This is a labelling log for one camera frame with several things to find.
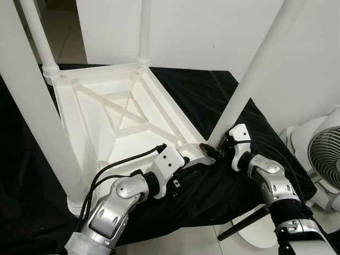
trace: metal rod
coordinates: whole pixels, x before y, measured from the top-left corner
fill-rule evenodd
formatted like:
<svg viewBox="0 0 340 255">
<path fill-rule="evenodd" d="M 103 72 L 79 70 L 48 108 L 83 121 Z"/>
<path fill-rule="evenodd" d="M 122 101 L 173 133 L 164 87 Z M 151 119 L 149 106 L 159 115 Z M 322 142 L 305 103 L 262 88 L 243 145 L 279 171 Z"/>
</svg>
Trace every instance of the metal rod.
<svg viewBox="0 0 340 255">
<path fill-rule="evenodd" d="M 255 211 L 252 215 L 249 215 L 247 218 L 240 221 L 236 225 L 232 226 L 228 230 L 224 231 L 222 234 L 219 234 L 217 239 L 219 241 L 223 241 L 224 239 L 237 233 L 238 231 L 244 229 L 245 227 L 248 227 L 249 225 L 253 224 L 254 222 L 258 221 L 259 219 L 265 217 L 268 214 L 269 212 L 264 207 L 261 207 L 260 209 Z"/>
<path fill-rule="evenodd" d="M 285 0 L 277 13 L 268 33 L 246 70 L 240 84 L 219 118 L 208 144 L 219 149 L 225 138 L 225 132 L 233 127 L 255 90 L 260 89 L 261 74 L 268 65 L 274 51 L 285 40 L 291 26 L 303 7 L 305 0 Z"/>
</svg>

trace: white wall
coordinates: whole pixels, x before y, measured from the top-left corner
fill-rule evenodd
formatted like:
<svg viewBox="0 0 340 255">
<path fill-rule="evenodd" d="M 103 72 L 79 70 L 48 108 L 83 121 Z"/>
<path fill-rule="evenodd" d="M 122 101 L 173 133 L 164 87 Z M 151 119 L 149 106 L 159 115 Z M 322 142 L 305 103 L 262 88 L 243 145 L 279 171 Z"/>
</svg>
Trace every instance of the white wall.
<svg viewBox="0 0 340 255">
<path fill-rule="evenodd" d="M 87 59 L 137 60 L 140 1 L 77 0 Z M 240 80 L 282 4 L 273 0 L 152 3 L 152 66 L 229 70 Z M 339 1 L 307 0 L 254 101 L 277 132 L 339 103 Z"/>
</svg>

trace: black cable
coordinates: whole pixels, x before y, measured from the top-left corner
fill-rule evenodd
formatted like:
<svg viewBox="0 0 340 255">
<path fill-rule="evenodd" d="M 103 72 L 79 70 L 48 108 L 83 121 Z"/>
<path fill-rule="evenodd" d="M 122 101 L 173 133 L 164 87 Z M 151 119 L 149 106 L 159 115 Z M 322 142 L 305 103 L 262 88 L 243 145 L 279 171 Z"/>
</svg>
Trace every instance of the black cable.
<svg viewBox="0 0 340 255">
<path fill-rule="evenodd" d="M 84 219 L 82 219 L 81 217 L 79 217 L 80 219 L 80 222 L 86 222 L 90 216 L 90 208 L 91 208 L 91 200 L 92 200 L 92 196 L 93 196 L 93 192 L 94 192 L 94 189 L 95 189 L 95 185 L 96 185 L 96 182 L 98 180 L 98 178 L 100 177 L 100 175 L 105 172 L 106 170 L 114 167 L 114 166 L 117 166 L 117 165 L 120 165 L 120 164 L 124 164 L 126 162 L 129 162 L 131 160 L 135 160 L 137 158 L 141 158 L 141 157 L 144 157 L 148 154 L 151 154 L 153 153 L 154 151 L 162 151 L 164 148 L 166 147 L 165 144 L 161 145 L 161 146 L 155 146 L 154 148 L 152 148 L 151 150 L 148 150 L 144 153 L 141 153 L 141 154 L 138 154 L 138 155 L 135 155 L 135 156 L 132 156 L 130 158 L 126 158 L 126 159 L 122 159 L 120 161 L 117 161 L 115 163 L 112 163 L 112 164 L 109 164 L 108 166 L 104 167 L 102 170 L 100 170 L 96 176 L 93 178 L 92 180 L 92 183 L 91 183 L 91 186 L 90 186 L 90 191 L 88 193 L 88 197 L 87 199 L 84 200 L 84 203 L 83 203 L 83 207 L 82 207 L 82 210 L 83 208 L 85 208 L 86 204 L 86 213 L 85 213 L 85 216 L 84 216 Z"/>
<path fill-rule="evenodd" d="M 245 140 L 245 141 L 235 141 L 235 143 L 258 143 L 258 144 L 261 144 L 261 145 L 265 145 L 267 147 L 269 147 L 270 149 L 272 149 L 273 151 L 275 151 L 277 154 L 280 155 L 280 157 L 282 158 L 282 160 L 286 163 L 286 165 L 288 166 L 289 168 L 289 171 L 291 172 L 291 174 L 293 175 L 293 178 L 294 178 L 294 182 L 296 184 L 296 192 L 297 192 L 297 196 L 299 197 L 299 199 L 301 200 L 301 203 L 306 207 L 306 204 L 305 204 L 305 201 L 304 201 L 304 198 L 303 198 L 303 195 L 302 195 L 302 191 L 301 191 L 301 188 L 300 188 L 300 185 L 299 185 L 299 182 L 298 182 L 298 178 L 296 177 L 295 175 L 295 172 L 291 166 L 291 164 L 288 162 L 288 160 L 285 158 L 285 156 L 283 156 L 281 154 L 281 152 L 279 152 L 277 149 L 275 149 L 273 146 L 265 143 L 265 142 L 261 142 L 261 141 L 256 141 L 256 140 Z"/>
<path fill-rule="evenodd" d="M 97 188 L 99 185 L 101 185 L 106 180 L 109 180 L 109 179 L 112 179 L 112 178 L 122 178 L 122 177 L 128 177 L 128 176 L 125 176 L 125 175 L 110 175 L 108 177 L 105 177 L 105 178 L 101 179 L 99 182 L 96 183 L 95 188 Z M 77 224 L 76 229 L 75 229 L 76 232 L 79 232 L 81 230 L 81 227 L 82 227 L 81 223 L 83 222 L 85 207 L 86 207 L 86 204 L 87 204 L 88 199 L 89 199 L 89 193 L 87 193 L 87 195 L 84 199 L 83 205 L 81 207 L 78 224 Z"/>
</svg>

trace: white cylindrical leg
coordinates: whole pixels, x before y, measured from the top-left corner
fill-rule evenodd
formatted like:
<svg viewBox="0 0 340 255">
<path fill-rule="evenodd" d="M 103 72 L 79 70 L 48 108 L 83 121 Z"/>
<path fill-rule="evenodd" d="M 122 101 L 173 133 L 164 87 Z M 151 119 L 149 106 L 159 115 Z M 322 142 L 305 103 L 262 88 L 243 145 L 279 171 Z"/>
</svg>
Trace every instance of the white cylindrical leg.
<svg viewBox="0 0 340 255">
<path fill-rule="evenodd" d="M 60 77 L 61 72 L 54 61 L 36 6 L 33 0 L 20 0 L 20 3 L 42 62 L 42 74 L 47 84 L 52 85 L 52 78 Z"/>
<path fill-rule="evenodd" d="M 260 75 L 265 70 L 274 51 L 284 41 L 291 26 L 299 16 L 304 2 L 305 0 L 285 0 L 283 2 L 268 33 L 209 137 L 209 145 L 215 148 L 221 146 L 225 132 L 235 124 L 253 91 L 260 89 Z"/>
<path fill-rule="evenodd" d="M 77 215 L 89 191 L 13 1 L 0 1 L 0 73 Z"/>
<path fill-rule="evenodd" d="M 151 0 L 142 0 L 142 11 L 140 19 L 139 54 L 138 64 L 149 65 L 149 42 L 151 24 Z"/>
</svg>

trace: silver robot arm segment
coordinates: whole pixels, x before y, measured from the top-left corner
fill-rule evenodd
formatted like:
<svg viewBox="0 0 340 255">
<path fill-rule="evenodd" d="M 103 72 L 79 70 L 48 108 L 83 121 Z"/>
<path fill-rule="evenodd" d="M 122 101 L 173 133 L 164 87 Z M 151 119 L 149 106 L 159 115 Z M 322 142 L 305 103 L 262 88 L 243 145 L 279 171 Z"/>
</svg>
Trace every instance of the silver robot arm segment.
<svg viewBox="0 0 340 255">
<path fill-rule="evenodd" d="M 164 197 L 167 182 L 187 162 L 188 158 L 183 158 L 175 148 L 167 146 L 145 174 L 116 180 L 110 193 L 94 208 L 82 233 L 75 232 L 71 236 L 65 246 L 69 254 L 108 254 L 123 233 L 129 213 L 148 197 Z"/>
</svg>

